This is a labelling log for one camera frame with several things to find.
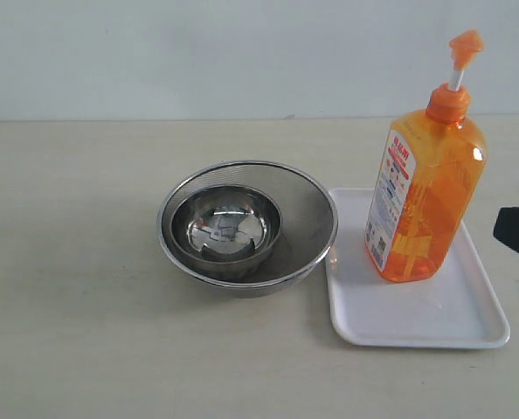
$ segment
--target product label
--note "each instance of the product label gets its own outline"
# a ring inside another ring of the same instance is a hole
[[[390,256],[391,242],[398,227],[417,162],[403,135],[391,130],[366,224],[366,244],[380,271]]]

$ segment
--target white wall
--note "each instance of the white wall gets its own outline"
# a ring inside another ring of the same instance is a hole
[[[519,113],[519,0],[0,0],[0,120],[404,113],[469,28],[471,111]]]

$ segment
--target dish soap bottle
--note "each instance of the dish soap bottle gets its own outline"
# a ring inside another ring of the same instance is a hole
[[[461,85],[484,45],[467,31],[450,46],[450,82],[432,92],[426,109],[391,123],[372,197],[365,242],[380,275],[393,282],[427,279],[441,267],[487,161]]]

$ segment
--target bowl rim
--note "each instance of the bowl rim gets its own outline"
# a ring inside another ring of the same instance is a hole
[[[210,278],[206,275],[202,275],[198,272],[193,271],[192,269],[188,268],[185,264],[180,262],[176,256],[172,253],[172,251],[169,249],[169,246],[166,244],[163,236],[163,214],[166,209],[167,204],[169,203],[170,199],[174,196],[174,194],[182,188],[186,183],[192,181],[198,176],[204,175],[206,173],[209,173],[213,170],[219,169],[219,168],[225,168],[230,166],[240,166],[240,165],[258,165],[258,166],[271,166],[274,168],[282,168],[285,170],[288,170],[290,172],[295,173],[296,175],[299,175],[312,183],[314,186],[322,192],[323,196],[326,198],[326,201],[329,204],[329,207],[331,208],[331,214],[333,217],[332,220],[332,228],[331,233],[329,234],[329,240],[326,243],[326,245],[323,247],[323,249],[307,264],[302,266],[299,270],[289,273],[288,275],[285,275],[280,278],[271,279],[269,281],[263,281],[263,282],[252,282],[252,283],[235,283],[235,282],[228,282],[223,281],[220,279]],[[216,285],[221,288],[225,289],[232,289],[232,290],[252,290],[252,289],[261,289],[266,288],[269,286],[281,284],[284,282],[287,282],[290,279],[299,277],[300,275],[303,275],[306,272],[311,271],[316,265],[318,265],[328,254],[329,250],[331,249],[331,246],[336,240],[337,236],[337,227],[338,227],[338,215],[337,215],[337,207],[336,204],[329,194],[329,192],[326,190],[326,188],[319,183],[314,177],[311,175],[308,175],[306,172],[303,172],[302,170],[295,168],[293,166],[287,165],[285,163],[279,163],[276,161],[267,161],[267,160],[235,160],[235,161],[222,161],[220,163],[208,166],[206,168],[202,168],[188,177],[186,177],[183,181],[178,183],[164,198],[163,203],[160,206],[160,209],[158,211],[158,215],[156,218],[156,231],[159,238],[159,244],[163,248],[164,253],[166,256],[170,259],[170,261],[177,266],[180,270],[184,271],[185,273],[191,275],[193,278],[198,279],[202,282],[205,282],[206,284],[210,285]]]
[[[203,192],[203,191],[206,191],[206,190],[209,190],[209,189],[224,188],[224,187],[248,189],[248,190],[251,190],[252,192],[255,192],[256,194],[262,195],[264,198],[266,198],[269,201],[269,203],[271,205],[273,205],[273,207],[275,208],[275,212],[277,213],[277,217],[279,218],[279,229],[277,229],[277,231],[275,232],[275,234],[274,234],[273,238],[271,239],[271,241],[269,241],[266,244],[266,246],[263,249],[261,249],[261,251],[259,253],[254,253],[251,256],[249,256],[247,258],[243,258],[243,259],[232,260],[232,261],[229,261],[229,262],[219,262],[219,261],[210,261],[210,260],[204,260],[204,259],[197,258],[194,255],[192,255],[191,253],[189,253],[187,250],[185,250],[182,247],[182,245],[177,242],[176,237],[174,236],[174,231],[172,229],[172,223],[169,223],[168,228],[169,228],[169,234],[172,237],[172,243],[174,243],[174,245],[176,246],[176,250],[179,251],[185,258],[188,258],[190,260],[199,261],[199,262],[205,262],[205,263],[210,264],[212,266],[238,266],[240,264],[246,264],[246,263],[248,263],[248,262],[250,262],[250,261],[252,261],[254,259],[259,259],[259,258],[264,257],[266,255],[266,253],[268,253],[269,251],[271,251],[273,249],[273,247],[275,246],[275,244],[279,240],[280,234],[281,234],[281,231],[282,231],[282,227],[283,227],[283,215],[280,212],[279,204],[271,196],[269,196],[268,194],[266,194],[262,190],[259,190],[257,188],[253,188],[251,186],[247,186],[247,185],[244,185],[244,184],[239,184],[239,183],[227,183],[227,184],[224,184],[224,185],[209,186],[209,187],[205,187],[205,188],[201,188],[201,189],[196,190],[193,194],[191,194],[189,196],[186,196],[176,206],[176,209],[174,209],[174,216],[172,217],[172,221],[174,221],[174,218],[176,217],[176,213],[182,208],[182,206],[185,203],[187,203],[188,200],[190,200],[197,193]]]

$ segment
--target orange pump head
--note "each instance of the orange pump head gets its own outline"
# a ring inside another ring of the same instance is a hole
[[[434,90],[426,107],[426,114],[446,124],[460,122],[466,117],[471,96],[461,85],[463,72],[484,44],[476,30],[466,31],[450,41],[452,47],[453,72],[449,83]]]

